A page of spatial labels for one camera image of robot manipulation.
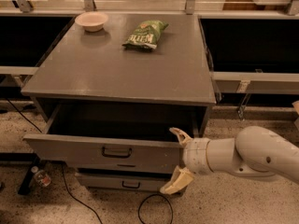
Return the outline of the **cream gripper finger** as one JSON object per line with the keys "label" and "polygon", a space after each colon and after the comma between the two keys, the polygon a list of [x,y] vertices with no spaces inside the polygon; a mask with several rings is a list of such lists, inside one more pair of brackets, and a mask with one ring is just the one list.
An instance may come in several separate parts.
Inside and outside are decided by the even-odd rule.
{"label": "cream gripper finger", "polygon": [[160,188],[162,194],[172,195],[185,189],[194,180],[194,174],[188,168],[177,166],[171,179]]}
{"label": "cream gripper finger", "polygon": [[179,128],[172,127],[169,131],[177,137],[178,142],[182,147],[186,147],[187,144],[192,141],[192,138]]}

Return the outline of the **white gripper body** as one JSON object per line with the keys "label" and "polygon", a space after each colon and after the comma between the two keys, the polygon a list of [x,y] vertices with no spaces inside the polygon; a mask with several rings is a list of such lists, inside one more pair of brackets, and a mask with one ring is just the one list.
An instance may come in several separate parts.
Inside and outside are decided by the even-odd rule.
{"label": "white gripper body", "polygon": [[210,175],[212,173],[207,161],[209,139],[195,138],[187,143],[183,151],[183,162],[194,174]]}

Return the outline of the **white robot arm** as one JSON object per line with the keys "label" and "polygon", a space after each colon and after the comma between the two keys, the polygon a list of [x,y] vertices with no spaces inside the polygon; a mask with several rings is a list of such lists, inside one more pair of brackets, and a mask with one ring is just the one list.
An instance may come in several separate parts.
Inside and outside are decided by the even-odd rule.
{"label": "white robot arm", "polygon": [[183,167],[176,167],[162,194],[185,189],[196,175],[215,172],[272,181],[278,175],[299,183],[299,147],[277,133],[259,126],[249,126],[234,138],[191,138],[179,128],[170,130],[183,147]]}

